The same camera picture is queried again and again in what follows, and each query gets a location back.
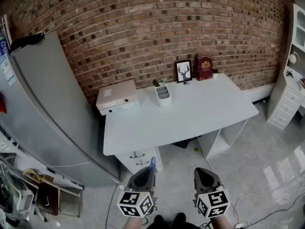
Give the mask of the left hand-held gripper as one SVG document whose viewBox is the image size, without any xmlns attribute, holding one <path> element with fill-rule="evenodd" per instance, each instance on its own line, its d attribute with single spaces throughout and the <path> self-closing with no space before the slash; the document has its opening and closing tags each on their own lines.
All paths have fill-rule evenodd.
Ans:
<svg viewBox="0 0 305 229">
<path fill-rule="evenodd" d="M 117 207 L 124 216 L 143 218 L 154 207 L 156 169 L 145 167 L 131 176 L 126 187 L 134 191 L 121 191 L 117 200 Z"/>
</svg>

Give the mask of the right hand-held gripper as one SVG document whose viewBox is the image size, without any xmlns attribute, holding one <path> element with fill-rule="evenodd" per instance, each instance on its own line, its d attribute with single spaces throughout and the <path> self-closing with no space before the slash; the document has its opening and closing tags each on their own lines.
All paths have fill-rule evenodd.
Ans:
<svg viewBox="0 0 305 229">
<path fill-rule="evenodd" d="M 194 170 L 194 204 L 206 219 L 224 215 L 231 204 L 228 189 L 215 190 L 220 184 L 220 178 L 214 172 L 201 167 Z"/>
</svg>

